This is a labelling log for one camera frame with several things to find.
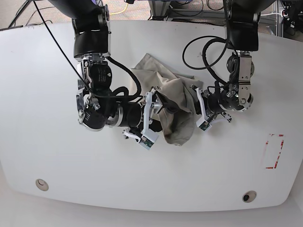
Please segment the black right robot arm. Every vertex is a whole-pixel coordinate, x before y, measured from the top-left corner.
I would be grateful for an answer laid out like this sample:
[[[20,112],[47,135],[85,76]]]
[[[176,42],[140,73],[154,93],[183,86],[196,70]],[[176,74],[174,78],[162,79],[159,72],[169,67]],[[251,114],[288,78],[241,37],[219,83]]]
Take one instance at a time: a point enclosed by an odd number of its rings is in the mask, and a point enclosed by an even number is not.
[[[78,75],[76,94],[79,123],[92,131],[105,126],[123,127],[126,138],[150,147],[158,138],[159,125],[154,125],[152,115],[163,108],[170,112],[177,105],[153,88],[141,97],[142,87],[131,73],[136,92],[131,95],[128,88],[111,90],[113,79],[110,64],[129,73],[123,64],[110,54],[110,14],[108,6],[91,0],[54,0],[52,4],[72,19],[74,29],[74,58]]]

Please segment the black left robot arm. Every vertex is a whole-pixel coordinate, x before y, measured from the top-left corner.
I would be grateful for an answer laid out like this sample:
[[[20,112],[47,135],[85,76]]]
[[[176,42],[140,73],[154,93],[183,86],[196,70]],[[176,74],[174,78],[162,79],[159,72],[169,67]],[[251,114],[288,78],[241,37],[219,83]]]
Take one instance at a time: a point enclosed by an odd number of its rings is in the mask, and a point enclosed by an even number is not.
[[[254,64],[251,51],[258,49],[258,14],[244,14],[244,8],[232,0],[223,2],[226,19],[226,38],[211,36],[202,50],[202,60],[205,68],[215,79],[213,86],[206,90],[192,85],[196,92],[201,117],[196,121],[197,127],[203,131],[210,129],[215,123],[232,121],[229,111],[243,112],[250,108],[253,95],[250,92],[251,77]],[[224,43],[224,49],[233,52],[227,60],[229,71],[228,81],[219,78],[207,62],[206,52],[213,43]]]

